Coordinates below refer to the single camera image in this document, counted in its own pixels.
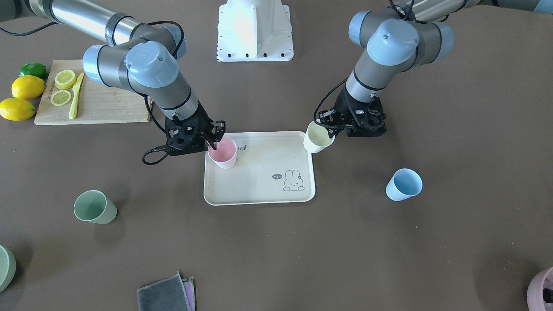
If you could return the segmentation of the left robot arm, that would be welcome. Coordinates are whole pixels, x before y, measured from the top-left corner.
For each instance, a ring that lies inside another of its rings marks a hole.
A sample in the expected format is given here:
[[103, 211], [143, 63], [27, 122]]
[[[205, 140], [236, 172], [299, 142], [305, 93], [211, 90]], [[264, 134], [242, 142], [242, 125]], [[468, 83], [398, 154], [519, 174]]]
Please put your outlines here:
[[389, 1], [379, 12], [361, 11], [351, 20], [348, 35], [364, 49], [330, 110], [316, 108], [314, 122], [328, 138], [381, 136], [386, 132], [380, 94], [397, 73], [435, 63], [454, 45], [445, 23], [450, 14], [473, 6], [551, 14], [550, 0], [404, 0]]

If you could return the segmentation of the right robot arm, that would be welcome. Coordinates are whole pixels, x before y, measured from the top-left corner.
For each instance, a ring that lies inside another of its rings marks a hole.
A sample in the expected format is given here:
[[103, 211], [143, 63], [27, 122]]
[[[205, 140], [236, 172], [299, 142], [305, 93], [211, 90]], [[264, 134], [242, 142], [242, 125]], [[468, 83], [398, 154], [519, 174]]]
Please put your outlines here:
[[39, 16], [105, 41], [83, 55], [83, 70], [93, 81], [150, 97], [165, 115], [170, 156], [216, 149], [225, 122], [213, 121], [178, 67], [185, 54], [184, 32], [162, 27], [88, 0], [3, 0], [1, 20]]

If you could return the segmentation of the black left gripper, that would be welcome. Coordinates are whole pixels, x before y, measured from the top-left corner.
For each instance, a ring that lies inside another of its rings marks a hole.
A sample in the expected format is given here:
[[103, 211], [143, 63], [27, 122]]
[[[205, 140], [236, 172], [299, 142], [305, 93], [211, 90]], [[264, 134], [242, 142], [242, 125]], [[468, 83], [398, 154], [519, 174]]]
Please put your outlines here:
[[381, 136], [387, 131], [385, 119], [379, 97], [362, 102], [346, 89], [340, 91], [332, 109], [318, 112], [318, 124], [326, 128], [328, 135], [346, 132], [352, 137]]

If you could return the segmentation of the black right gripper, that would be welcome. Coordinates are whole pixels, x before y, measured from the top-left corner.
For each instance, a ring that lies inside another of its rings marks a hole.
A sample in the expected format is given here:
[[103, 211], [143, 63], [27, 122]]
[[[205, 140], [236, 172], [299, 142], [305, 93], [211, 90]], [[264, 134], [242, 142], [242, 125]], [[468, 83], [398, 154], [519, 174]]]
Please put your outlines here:
[[213, 121], [204, 108], [198, 108], [192, 116], [180, 120], [177, 116], [165, 119], [167, 138], [165, 151], [169, 156], [205, 152], [217, 149], [226, 132], [226, 122]]

